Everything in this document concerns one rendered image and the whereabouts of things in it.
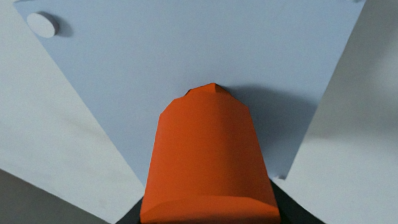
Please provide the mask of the light blue flat plate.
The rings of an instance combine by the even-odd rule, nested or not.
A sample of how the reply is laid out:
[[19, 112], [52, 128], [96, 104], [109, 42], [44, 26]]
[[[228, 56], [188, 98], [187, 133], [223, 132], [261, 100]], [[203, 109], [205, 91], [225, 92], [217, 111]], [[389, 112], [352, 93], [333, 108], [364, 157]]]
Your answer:
[[[160, 114], [216, 83], [249, 108], [269, 178], [293, 165], [366, 0], [18, 0], [141, 184]], [[28, 25], [29, 26], [29, 25]]]

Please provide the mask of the orange stepped peg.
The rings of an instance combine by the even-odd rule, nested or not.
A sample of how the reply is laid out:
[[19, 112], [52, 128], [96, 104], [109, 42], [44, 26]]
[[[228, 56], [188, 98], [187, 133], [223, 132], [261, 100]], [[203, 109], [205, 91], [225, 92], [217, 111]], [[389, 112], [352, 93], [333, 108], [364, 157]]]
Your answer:
[[249, 108], [217, 85], [160, 114], [141, 224], [280, 224]]

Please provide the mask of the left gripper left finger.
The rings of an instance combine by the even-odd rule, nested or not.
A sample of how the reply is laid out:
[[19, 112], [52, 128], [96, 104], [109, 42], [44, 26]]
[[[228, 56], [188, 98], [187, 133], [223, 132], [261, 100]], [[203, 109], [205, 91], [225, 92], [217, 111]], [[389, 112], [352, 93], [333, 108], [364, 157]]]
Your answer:
[[141, 224], [141, 208], [143, 203], [144, 195], [138, 200], [138, 202], [115, 224]]

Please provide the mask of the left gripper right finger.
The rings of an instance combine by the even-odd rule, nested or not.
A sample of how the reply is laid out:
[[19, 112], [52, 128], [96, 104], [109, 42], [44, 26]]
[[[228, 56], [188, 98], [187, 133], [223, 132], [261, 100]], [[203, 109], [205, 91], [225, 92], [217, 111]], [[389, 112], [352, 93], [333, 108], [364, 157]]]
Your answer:
[[326, 224], [303, 208], [274, 181], [269, 180], [279, 209], [280, 224]]

